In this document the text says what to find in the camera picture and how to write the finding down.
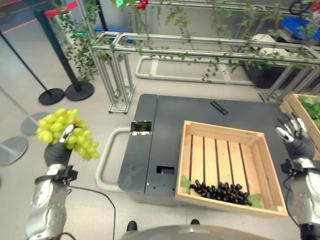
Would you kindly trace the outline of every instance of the person's shoe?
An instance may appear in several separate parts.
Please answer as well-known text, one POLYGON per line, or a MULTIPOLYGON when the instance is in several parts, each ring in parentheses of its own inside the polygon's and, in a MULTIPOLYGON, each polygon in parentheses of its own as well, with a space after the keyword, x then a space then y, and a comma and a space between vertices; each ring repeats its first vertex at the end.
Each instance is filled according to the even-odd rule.
POLYGON ((137 223, 135 221, 130 221, 128 223, 128 225, 126 226, 126 231, 137 231, 138 227, 137 227, 137 223))
POLYGON ((198 219, 192 219, 191 224, 192 225, 195 225, 195 224, 200 225, 200 222, 198 221, 198 219))

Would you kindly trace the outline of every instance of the gray table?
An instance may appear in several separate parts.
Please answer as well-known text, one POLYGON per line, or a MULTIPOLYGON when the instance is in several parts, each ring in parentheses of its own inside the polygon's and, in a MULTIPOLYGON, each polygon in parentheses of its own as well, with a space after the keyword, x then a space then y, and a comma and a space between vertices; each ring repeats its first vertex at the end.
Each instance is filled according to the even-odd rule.
POLYGON ((286 175, 281 172, 281 164, 289 156, 274 130, 277 117, 281 114, 279 106, 270 103, 219 100, 220 105, 229 112, 228 115, 222 115, 210 105, 211 100, 141 95, 133 120, 152 121, 153 133, 129 137, 118 178, 119 187, 138 202, 177 204, 174 194, 181 132, 184 121, 189 120, 264 133, 282 193, 285 193, 282 183, 286 175), (161 168, 168 168, 169 173, 159 173, 161 168))

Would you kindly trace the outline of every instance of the black stanchion base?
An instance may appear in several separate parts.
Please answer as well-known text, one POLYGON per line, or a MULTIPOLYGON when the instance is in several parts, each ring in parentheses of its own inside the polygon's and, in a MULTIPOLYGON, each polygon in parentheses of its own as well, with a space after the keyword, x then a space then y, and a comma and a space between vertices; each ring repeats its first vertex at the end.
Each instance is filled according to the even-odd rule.
POLYGON ((81 101, 89 98, 95 92, 94 86, 89 82, 81 81, 82 90, 76 91, 75 87, 71 84, 64 91, 64 95, 71 101, 81 101))
POLYGON ((60 88, 52 88, 48 90, 51 93, 51 96, 47 93, 47 91, 41 93, 38 100, 42 105, 52 105, 60 102, 64 96, 65 93, 60 88))

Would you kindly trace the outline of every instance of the green grape bunch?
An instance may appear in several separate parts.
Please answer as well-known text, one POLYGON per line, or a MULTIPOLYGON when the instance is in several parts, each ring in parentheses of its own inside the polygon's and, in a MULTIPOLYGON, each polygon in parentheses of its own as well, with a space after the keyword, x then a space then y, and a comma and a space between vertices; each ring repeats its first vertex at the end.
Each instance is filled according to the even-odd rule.
POLYGON ((63 131, 69 125, 74 125, 72 133, 66 141, 66 148, 74 149, 84 160, 98 159, 97 147, 99 143, 90 137, 92 132, 88 130, 85 122, 78 117, 79 109, 67 110, 59 108, 54 114, 48 114, 37 121, 38 129, 36 137, 46 144, 56 144, 63 131))

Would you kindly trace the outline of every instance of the humanoid robot hand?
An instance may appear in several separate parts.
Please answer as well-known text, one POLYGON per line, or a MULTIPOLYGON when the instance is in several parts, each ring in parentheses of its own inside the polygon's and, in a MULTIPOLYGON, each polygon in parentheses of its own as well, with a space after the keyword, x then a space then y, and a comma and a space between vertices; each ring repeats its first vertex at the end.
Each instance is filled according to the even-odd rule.
POLYGON ((275 126, 276 133, 283 139, 291 159, 307 158, 315 154, 314 144, 308 134, 304 121, 295 113, 283 113, 278 117, 281 124, 275 126))

